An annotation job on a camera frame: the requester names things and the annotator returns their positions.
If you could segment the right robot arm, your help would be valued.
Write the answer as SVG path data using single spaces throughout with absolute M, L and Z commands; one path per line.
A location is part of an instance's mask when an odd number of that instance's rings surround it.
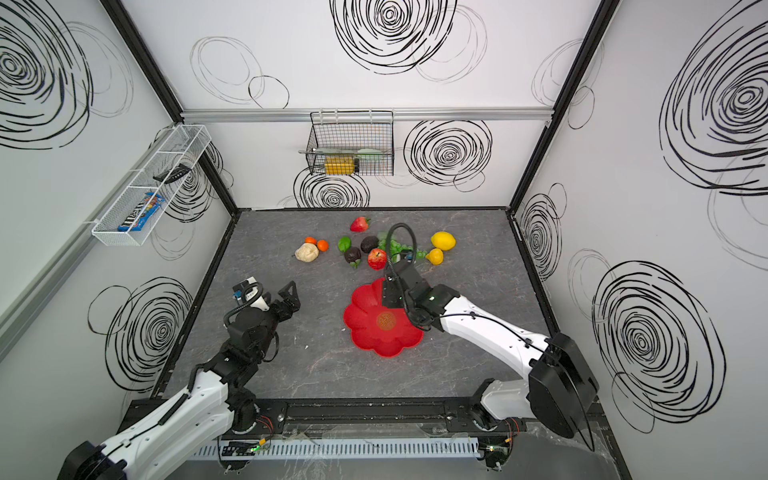
M 475 425 L 491 431 L 500 423 L 534 418 L 568 439 L 590 428 L 588 411 L 599 384 L 577 343 L 513 325 L 473 304 L 457 290 L 430 285 L 408 260 L 385 268 L 382 300 L 402 307 L 410 323 L 462 338 L 491 354 L 517 375 L 487 379 L 470 402 Z

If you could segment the red flower-shaped fruit bowl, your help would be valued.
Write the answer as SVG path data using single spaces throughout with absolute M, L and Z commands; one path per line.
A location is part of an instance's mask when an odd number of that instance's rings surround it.
M 383 304 L 383 283 L 377 279 L 356 288 L 344 310 L 343 321 L 357 348 L 393 358 L 418 346 L 424 332 L 411 324 L 403 308 Z

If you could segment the red apple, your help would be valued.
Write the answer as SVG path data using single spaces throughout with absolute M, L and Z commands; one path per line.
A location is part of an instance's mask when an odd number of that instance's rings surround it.
M 374 248 L 368 253 L 367 263 L 369 267 L 373 270 L 381 271 L 385 269 L 387 262 L 388 262 L 387 253 L 380 248 Z

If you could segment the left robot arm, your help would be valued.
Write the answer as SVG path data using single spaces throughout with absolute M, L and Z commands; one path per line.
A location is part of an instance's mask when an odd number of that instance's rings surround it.
M 301 308 L 295 282 L 273 299 L 249 278 L 233 289 L 237 306 L 223 316 L 228 334 L 219 351 L 193 367 L 186 386 L 141 420 L 99 445 L 75 447 L 61 479 L 165 479 L 208 442 L 230 430 L 249 433 L 260 421 L 246 385 L 268 351 L 279 344 L 277 327 Z

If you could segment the large yellow lemon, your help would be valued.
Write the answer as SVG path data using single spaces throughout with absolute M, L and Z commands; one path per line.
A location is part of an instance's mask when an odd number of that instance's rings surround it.
M 442 251 L 450 251 L 457 244 L 455 237 L 446 231 L 436 232 L 431 236 L 430 241 L 434 248 Z

